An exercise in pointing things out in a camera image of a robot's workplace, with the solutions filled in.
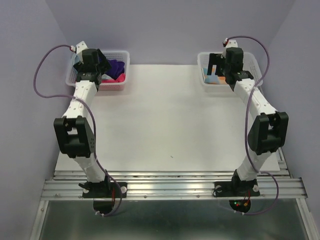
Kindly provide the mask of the light blue dotted towel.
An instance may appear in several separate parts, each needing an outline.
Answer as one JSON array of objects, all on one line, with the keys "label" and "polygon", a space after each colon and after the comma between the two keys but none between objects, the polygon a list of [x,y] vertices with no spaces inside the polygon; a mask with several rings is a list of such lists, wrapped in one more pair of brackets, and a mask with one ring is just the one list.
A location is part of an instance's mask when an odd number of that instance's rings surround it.
[{"label": "light blue dotted towel", "polygon": [[79,54],[76,54],[75,57],[74,57],[73,68],[76,71],[79,71],[79,69],[81,69],[82,66],[83,66],[82,57]]}]

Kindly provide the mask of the orange dotted towel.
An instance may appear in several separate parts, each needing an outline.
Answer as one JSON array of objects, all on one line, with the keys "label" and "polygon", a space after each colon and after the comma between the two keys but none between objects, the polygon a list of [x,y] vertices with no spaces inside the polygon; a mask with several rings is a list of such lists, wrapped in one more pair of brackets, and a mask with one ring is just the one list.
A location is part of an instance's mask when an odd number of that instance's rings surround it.
[{"label": "orange dotted towel", "polygon": [[216,68],[215,66],[212,67],[211,75],[207,75],[208,69],[202,68],[202,78],[205,84],[212,84],[212,85],[226,85],[226,79],[224,76],[217,76],[215,75]]}]

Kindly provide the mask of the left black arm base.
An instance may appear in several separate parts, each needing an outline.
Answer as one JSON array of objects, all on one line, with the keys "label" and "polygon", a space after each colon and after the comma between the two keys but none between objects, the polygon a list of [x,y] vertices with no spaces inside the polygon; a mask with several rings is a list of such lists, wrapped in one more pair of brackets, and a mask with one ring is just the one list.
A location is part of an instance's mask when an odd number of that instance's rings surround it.
[{"label": "left black arm base", "polygon": [[127,197],[127,182],[85,182],[78,186],[82,188],[82,198],[93,199],[93,210],[102,217],[115,215]]}]

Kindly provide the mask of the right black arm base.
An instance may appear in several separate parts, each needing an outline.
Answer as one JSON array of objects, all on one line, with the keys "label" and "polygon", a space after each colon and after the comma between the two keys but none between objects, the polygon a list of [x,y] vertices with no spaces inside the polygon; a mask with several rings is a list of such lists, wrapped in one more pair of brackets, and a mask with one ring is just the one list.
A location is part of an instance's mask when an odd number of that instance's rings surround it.
[{"label": "right black arm base", "polygon": [[261,195],[257,181],[235,183],[232,181],[214,182],[213,194],[216,198],[229,198],[229,205],[235,212],[246,214],[251,208],[251,198]]}]

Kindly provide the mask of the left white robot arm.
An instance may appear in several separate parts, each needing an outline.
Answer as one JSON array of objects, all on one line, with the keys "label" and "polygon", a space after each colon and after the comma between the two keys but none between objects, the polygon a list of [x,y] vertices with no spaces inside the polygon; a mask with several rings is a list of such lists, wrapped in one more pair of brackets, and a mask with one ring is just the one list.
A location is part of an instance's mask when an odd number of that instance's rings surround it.
[{"label": "left white robot arm", "polygon": [[70,104],[53,126],[60,152],[73,159],[83,170],[87,182],[81,187],[106,197],[111,193],[110,179],[97,161],[96,124],[89,122],[93,113],[90,105],[99,90],[102,75],[110,64],[100,49],[86,48],[77,52],[80,61],[74,64],[77,71],[75,90]]}]

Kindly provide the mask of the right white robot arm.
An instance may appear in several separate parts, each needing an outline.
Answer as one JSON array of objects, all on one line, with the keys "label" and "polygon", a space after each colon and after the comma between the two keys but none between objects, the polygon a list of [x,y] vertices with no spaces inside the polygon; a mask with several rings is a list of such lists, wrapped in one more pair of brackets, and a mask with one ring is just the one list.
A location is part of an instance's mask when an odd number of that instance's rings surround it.
[{"label": "right white robot arm", "polygon": [[255,180],[266,160],[281,148],[286,140],[289,116],[276,110],[257,87],[254,76],[243,69],[244,52],[239,47],[227,47],[223,53],[210,53],[207,75],[213,66],[215,75],[224,77],[231,90],[246,106],[245,117],[251,117],[251,126],[245,126],[246,157],[235,170],[230,182],[231,192],[242,195],[248,183]]}]

